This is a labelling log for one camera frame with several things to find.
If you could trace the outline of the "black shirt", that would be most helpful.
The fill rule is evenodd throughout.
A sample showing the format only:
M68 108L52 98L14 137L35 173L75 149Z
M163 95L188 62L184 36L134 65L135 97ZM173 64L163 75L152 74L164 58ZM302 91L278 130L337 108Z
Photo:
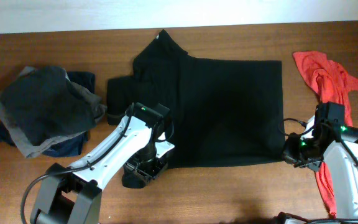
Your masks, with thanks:
M280 161L285 138L282 63L196 58L167 32L108 81L108 123L132 103L170 110L168 167L249 166Z

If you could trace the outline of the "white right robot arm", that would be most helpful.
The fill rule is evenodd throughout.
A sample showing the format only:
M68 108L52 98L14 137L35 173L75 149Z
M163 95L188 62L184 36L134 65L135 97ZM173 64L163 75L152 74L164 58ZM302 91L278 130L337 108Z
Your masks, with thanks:
M331 173L336 203L335 218L308 220L289 213L279 213L276 223L358 223L358 129L322 121L310 127L311 135L290 136L286 161L295 167L310 167L324 162Z

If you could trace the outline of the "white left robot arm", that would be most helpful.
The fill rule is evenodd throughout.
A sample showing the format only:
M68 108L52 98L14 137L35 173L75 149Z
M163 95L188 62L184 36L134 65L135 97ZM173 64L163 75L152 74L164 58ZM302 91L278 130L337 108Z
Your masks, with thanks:
M68 167L53 164L26 189L40 183L31 223L98 223L102 193L124 168L147 185L168 167L174 148L165 135L174 133L170 110L133 103L117 128L91 152Z

